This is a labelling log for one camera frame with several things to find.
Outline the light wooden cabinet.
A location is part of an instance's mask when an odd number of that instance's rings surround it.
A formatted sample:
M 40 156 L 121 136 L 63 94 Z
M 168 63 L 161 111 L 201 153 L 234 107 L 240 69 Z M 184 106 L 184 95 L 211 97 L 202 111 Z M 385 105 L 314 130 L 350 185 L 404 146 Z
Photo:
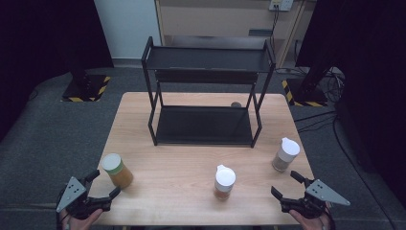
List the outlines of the light wooden cabinet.
M 260 46 L 272 42 L 276 64 L 286 59 L 305 11 L 270 11 L 270 0 L 155 0 L 161 41 L 167 46 Z

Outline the black metal two-tier rack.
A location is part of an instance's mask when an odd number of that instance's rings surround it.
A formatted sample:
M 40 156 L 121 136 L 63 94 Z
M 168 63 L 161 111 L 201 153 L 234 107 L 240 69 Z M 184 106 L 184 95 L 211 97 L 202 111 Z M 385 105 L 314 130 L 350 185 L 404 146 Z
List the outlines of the black metal two-tier rack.
M 197 48 L 156 46 L 147 40 L 142 68 L 154 112 L 147 126 L 155 145 L 224 145 L 253 147 L 262 126 L 260 108 L 275 69 L 268 41 L 260 48 Z M 174 105 L 163 100 L 163 83 L 248 85 L 247 103 Z

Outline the person's right hand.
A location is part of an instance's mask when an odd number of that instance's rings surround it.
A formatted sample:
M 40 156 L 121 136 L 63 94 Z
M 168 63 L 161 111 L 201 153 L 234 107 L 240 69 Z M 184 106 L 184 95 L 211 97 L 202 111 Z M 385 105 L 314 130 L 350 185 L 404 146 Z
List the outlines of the person's right hand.
M 330 230 L 331 228 L 327 215 L 322 215 L 318 218 L 305 218 L 295 210 L 290 210 L 289 215 L 299 222 L 303 230 Z

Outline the grey spice jar white lid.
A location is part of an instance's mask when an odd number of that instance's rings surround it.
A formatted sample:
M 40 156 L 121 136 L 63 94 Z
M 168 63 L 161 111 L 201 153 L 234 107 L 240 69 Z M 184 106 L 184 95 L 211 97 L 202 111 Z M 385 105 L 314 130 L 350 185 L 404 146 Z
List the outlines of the grey spice jar white lid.
M 300 153 L 300 150 L 301 148 L 297 142 L 287 137 L 283 137 L 280 143 L 280 148 L 272 161 L 272 166 L 278 172 L 285 172 Z

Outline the yellow spice jar green lid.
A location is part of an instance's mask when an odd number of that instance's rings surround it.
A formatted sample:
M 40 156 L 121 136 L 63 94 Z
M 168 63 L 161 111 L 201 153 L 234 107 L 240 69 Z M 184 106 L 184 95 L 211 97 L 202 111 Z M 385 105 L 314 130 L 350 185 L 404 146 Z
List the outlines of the yellow spice jar green lid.
M 125 189 L 133 181 L 132 172 L 124 164 L 122 157 L 118 153 L 105 155 L 101 160 L 101 166 L 116 187 Z

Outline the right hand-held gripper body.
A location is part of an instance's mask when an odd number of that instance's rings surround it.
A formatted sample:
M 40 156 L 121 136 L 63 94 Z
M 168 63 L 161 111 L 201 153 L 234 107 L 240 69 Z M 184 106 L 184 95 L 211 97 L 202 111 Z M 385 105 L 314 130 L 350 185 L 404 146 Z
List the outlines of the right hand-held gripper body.
M 280 196 L 280 205 L 284 213 L 294 210 L 306 219 L 315 219 L 322 215 L 328 203 L 350 206 L 350 202 L 332 190 L 320 179 L 299 179 L 304 184 L 304 197 L 298 199 Z

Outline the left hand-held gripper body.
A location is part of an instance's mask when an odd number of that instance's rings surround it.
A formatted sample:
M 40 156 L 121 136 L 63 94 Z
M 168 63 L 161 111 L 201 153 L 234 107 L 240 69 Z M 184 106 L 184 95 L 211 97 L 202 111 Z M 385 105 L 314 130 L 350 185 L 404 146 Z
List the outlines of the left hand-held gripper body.
M 75 219 L 87 219 L 99 209 L 108 212 L 111 207 L 112 196 L 89 196 L 87 185 L 92 181 L 92 177 L 77 179 L 72 176 L 65 186 L 65 189 L 62 191 L 62 195 L 58 199 L 56 211 L 60 214 L 65 210 Z

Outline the black stand with striped base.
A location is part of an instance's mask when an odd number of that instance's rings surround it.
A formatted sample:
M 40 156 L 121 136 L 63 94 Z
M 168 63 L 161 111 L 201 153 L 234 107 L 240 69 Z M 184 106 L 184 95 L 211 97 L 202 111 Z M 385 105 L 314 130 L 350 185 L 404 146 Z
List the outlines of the black stand with striped base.
M 89 75 L 74 57 L 66 60 L 72 80 L 62 94 L 63 102 L 96 102 L 101 97 L 110 78 L 106 75 Z
M 282 86 L 287 101 L 297 106 L 327 106 L 327 97 L 318 83 L 331 67 L 329 60 L 318 58 L 303 79 L 284 80 Z

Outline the person's left hand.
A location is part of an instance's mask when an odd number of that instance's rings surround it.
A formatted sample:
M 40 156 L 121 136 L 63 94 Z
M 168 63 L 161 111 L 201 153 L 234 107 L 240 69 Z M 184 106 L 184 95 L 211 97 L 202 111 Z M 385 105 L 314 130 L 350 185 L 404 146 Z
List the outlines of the person's left hand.
M 62 230 L 90 230 L 93 223 L 99 219 L 102 215 L 102 209 L 98 209 L 93 212 L 86 219 L 77 219 L 69 215 L 65 210 L 62 210 L 59 214 L 61 229 Z

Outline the white wall socket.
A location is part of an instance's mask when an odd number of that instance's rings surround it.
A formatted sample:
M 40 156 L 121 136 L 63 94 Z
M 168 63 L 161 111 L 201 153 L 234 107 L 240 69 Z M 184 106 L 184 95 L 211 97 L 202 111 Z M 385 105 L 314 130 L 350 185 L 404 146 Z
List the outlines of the white wall socket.
M 294 0 L 270 0 L 270 11 L 289 12 L 293 6 Z

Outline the red spice jar white lid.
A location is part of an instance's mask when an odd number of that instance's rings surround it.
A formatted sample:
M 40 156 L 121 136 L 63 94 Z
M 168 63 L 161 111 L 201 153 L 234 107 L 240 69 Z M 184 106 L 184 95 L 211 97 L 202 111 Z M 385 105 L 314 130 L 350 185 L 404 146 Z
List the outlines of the red spice jar white lid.
M 214 196 L 217 199 L 227 199 L 236 182 L 236 173 L 224 165 L 218 165 L 214 178 Z

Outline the dark curtain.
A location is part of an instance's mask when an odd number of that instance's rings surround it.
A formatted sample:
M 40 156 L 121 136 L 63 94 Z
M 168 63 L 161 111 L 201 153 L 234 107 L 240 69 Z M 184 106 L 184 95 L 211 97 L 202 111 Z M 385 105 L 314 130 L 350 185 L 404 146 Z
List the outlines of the dark curtain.
M 338 111 L 358 162 L 406 206 L 406 0 L 317 0 L 297 64 L 318 58 L 345 76 Z
M 70 71 L 111 67 L 95 0 L 0 0 L 0 141 L 34 88 Z

